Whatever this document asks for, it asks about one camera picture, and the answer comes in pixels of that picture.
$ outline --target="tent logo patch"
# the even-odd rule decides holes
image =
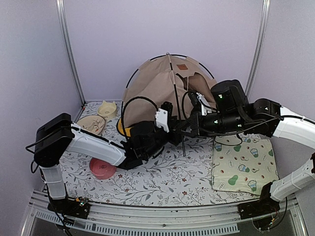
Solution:
[[[180,69],[180,70],[188,70],[187,66],[185,64],[180,64],[180,65],[177,65],[177,67]]]

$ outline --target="black cable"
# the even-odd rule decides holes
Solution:
[[[123,108],[123,112],[122,112],[122,117],[121,117],[121,120],[122,120],[122,127],[123,127],[123,135],[124,137],[126,138],[126,140],[128,140],[128,136],[126,134],[126,129],[125,129],[125,123],[124,123],[124,116],[125,116],[125,111],[126,111],[126,108],[127,106],[130,104],[130,102],[136,100],[136,99],[143,99],[143,100],[146,100],[148,102],[150,102],[154,107],[155,109],[158,111],[158,106],[154,103],[154,101],[152,101],[151,99],[147,98],[147,97],[143,97],[143,96],[136,96],[136,97],[133,97],[131,98],[124,106]]]
[[[283,222],[284,220],[284,217],[285,217],[285,214],[286,214],[286,211],[287,211],[287,197],[285,198],[285,210],[284,210],[284,214],[281,218],[281,220],[278,222],[278,224],[276,224],[275,226],[271,226],[270,229],[274,229],[275,227],[279,226],[279,224],[281,224],[281,222]]]
[[[281,222],[283,222],[283,220],[285,218],[285,215],[286,215],[286,211],[287,211],[287,197],[285,198],[285,210],[284,210],[283,216],[282,216],[281,220],[278,222],[278,224],[272,225],[270,228],[268,228],[266,230],[260,230],[260,231],[268,231],[268,230],[271,230],[271,229],[274,229],[274,228],[278,227],[281,224]]]
[[[201,100],[200,100],[200,103],[201,103],[204,107],[209,108],[209,109],[211,109],[211,110],[214,110],[214,111],[218,112],[217,108],[210,107],[210,106],[204,104],[203,101],[201,101]]]
[[[35,174],[35,172],[37,171],[37,169],[38,169],[38,167],[39,167],[39,165],[37,165],[37,166],[35,167],[35,170],[33,170],[33,164],[34,164],[34,162],[35,162],[35,160],[31,161],[31,173],[32,173],[32,174]]]
[[[32,151],[32,150],[30,150],[29,148],[35,146],[36,144],[39,144],[39,143],[45,141],[46,139],[48,139],[49,137],[53,136],[54,134],[56,134],[56,133],[59,132],[60,130],[66,129],[66,128],[71,128],[71,127],[70,127],[70,126],[61,126],[61,127],[59,127],[58,129],[54,130],[53,132],[51,132],[50,134],[48,134],[48,135],[45,136],[44,138],[42,138],[42,139],[36,141],[35,143],[32,143],[32,144],[26,146],[26,147],[25,147],[26,151],[29,151],[30,153],[35,154],[35,152]]]
[[[64,231],[64,233],[65,233],[67,236],[73,236],[73,235],[70,233],[68,227],[65,225],[64,220],[62,220],[61,217],[58,215],[58,212],[57,212],[57,210],[55,209],[54,205],[53,205],[53,204],[50,204],[50,205],[51,205],[52,209],[54,210],[54,213],[56,214],[56,216],[58,217],[58,219],[59,219],[59,220],[61,221],[61,223],[63,224],[63,231]]]
[[[311,124],[314,124],[315,125],[315,121],[311,120],[311,119],[307,119],[307,118],[303,118],[303,117],[298,117],[298,116],[292,116],[292,115],[285,115],[285,116],[282,116],[284,118],[295,118],[295,119],[301,119],[301,120],[305,120]]]
[[[236,134],[236,137],[239,139],[239,140],[241,140],[241,142],[239,143],[239,144],[224,144],[224,143],[220,143],[220,142],[218,142],[217,140],[216,140],[216,138],[215,138],[215,142],[217,143],[217,144],[221,144],[221,145],[225,145],[225,146],[238,146],[238,145],[241,145],[242,143],[243,143],[243,139],[240,137],[240,135],[239,134]]]

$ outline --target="floral fabric mat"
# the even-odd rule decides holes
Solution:
[[[101,102],[85,106],[81,118],[97,115]],[[101,135],[114,142],[124,140],[116,130],[118,115],[106,123]],[[91,157],[65,152],[60,159],[63,179],[69,196],[88,197],[91,201],[134,206],[200,206],[239,202],[257,196],[212,189],[213,139],[185,138],[182,146],[168,144],[156,159],[133,170],[117,169],[110,179],[99,180],[89,169]]]

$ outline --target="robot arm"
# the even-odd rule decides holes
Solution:
[[[197,119],[194,123],[199,124],[199,127],[195,127],[195,133],[198,135],[232,135],[238,132],[263,134],[289,139],[315,149],[314,121],[268,99],[248,103],[240,83],[236,80],[218,83],[213,86],[211,93],[216,101],[218,113],[206,114],[199,109],[194,111],[197,115],[190,116]],[[189,97],[192,104],[196,104],[194,96],[190,94]],[[279,210],[280,201],[314,180],[315,153],[298,170],[265,185],[258,201],[240,204],[241,218]]]

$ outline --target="beige bowl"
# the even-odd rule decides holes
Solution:
[[[105,102],[99,106],[97,114],[105,120],[110,120],[117,115],[117,106],[115,102]]]
[[[105,119],[100,116],[87,116],[78,120],[77,124],[91,133],[100,134],[105,126]]]

